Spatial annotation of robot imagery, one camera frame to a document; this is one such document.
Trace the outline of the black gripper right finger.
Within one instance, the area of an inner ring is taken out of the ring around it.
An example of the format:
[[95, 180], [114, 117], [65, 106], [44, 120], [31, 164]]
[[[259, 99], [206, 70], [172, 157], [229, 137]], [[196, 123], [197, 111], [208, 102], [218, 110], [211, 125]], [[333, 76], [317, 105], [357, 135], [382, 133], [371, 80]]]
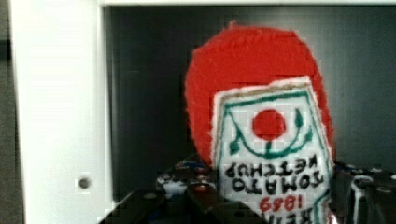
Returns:
[[332, 224], [396, 224], [393, 172], [337, 162], [331, 190]]

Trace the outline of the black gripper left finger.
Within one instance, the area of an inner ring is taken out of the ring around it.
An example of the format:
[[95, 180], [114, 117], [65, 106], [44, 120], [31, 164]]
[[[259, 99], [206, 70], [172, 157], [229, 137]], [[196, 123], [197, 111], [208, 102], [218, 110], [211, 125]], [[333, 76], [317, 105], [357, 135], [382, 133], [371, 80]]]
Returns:
[[129, 194], [99, 224], [264, 224], [217, 190], [217, 174], [190, 155], [158, 174], [153, 189]]

